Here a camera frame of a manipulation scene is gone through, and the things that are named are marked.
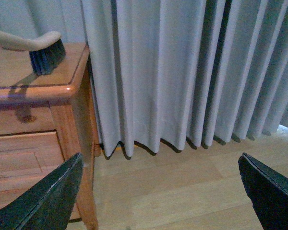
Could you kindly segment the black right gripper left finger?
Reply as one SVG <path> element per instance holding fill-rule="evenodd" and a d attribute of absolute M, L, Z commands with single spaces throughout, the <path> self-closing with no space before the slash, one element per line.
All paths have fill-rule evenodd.
<path fill-rule="evenodd" d="M 0 230 L 64 230 L 83 175 L 83 156 L 71 158 L 0 209 Z"/>

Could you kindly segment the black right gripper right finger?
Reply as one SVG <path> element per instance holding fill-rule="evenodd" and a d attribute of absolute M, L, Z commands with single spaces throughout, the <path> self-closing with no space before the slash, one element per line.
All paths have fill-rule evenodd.
<path fill-rule="evenodd" d="M 241 180 L 265 230 L 288 230 L 288 178 L 247 153 L 239 160 Z"/>

